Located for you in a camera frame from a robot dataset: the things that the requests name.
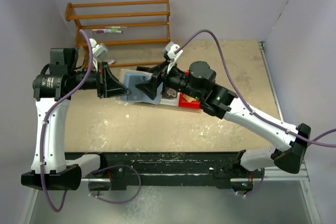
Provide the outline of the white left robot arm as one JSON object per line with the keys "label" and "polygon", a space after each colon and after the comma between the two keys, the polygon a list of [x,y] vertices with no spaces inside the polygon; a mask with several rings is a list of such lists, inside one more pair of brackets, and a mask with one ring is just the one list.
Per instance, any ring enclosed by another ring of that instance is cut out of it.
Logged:
{"label": "white left robot arm", "polygon": [[65,124],[74,88],[96,90],[99,98],[129,95],[131,92],[112,74],[106,62],[98,69],[77,71],[75,48],[52,48],[47,70],[33,81],[37,109],[36,149],[30,171],[21,175],[21,184],[38,190],[76,190],[81,179],[100,167],[98,154],[83,154],[66,160]]}

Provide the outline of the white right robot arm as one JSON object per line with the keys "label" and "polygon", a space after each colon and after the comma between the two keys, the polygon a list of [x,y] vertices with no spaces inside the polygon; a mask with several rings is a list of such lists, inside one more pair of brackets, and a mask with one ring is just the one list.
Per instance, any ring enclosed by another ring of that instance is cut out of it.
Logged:
{"label": "white right robot arm", "polygon": [[169,68],[166,61],[152,68],[137,67],[137,70],[151,74],[149,80],[136,84],[150,99],[162,84],[197,99],[206,114],[236,123],[272,144],[264,149],[239,152],[239,166],[248,171],[276,166],[291,174],[299,173],[307,150],[306,142],[300,137],[308,137],[311,131],[306,124],[288,124],[248,107],[235,92],[216,84],[216,72],[204,61],[193,62],[188,72],[177,66]]}

